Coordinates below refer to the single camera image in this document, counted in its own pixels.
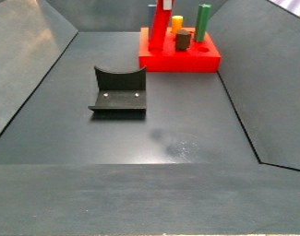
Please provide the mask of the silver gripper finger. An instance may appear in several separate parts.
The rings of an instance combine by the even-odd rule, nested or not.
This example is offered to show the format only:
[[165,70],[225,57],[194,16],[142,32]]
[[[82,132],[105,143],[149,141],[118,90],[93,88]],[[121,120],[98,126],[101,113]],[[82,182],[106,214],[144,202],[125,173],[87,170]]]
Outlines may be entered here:
[[164,10],[172,10],[172,0],[164,0]]

